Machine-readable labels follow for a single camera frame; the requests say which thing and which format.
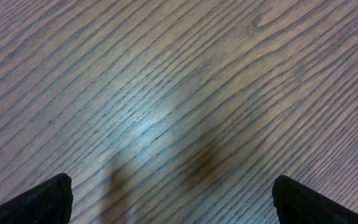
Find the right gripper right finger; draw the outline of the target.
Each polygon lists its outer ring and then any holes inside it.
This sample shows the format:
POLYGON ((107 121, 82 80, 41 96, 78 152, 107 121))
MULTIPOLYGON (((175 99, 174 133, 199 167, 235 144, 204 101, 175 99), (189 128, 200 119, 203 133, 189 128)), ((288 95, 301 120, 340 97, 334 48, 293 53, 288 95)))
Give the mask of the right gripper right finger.
POLYGON ((281 175, 272 187, 280 224, 358 224, 358 213, 281 175))

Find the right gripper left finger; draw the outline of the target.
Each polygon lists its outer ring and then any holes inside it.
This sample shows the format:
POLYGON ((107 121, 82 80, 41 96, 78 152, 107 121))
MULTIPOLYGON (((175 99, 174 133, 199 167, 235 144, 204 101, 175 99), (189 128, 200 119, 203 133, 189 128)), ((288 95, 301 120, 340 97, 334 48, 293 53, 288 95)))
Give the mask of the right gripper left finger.
POLYGON ((71 178, 61 173, 0 205, 0 224, 67 224, 72 204, 71 178))

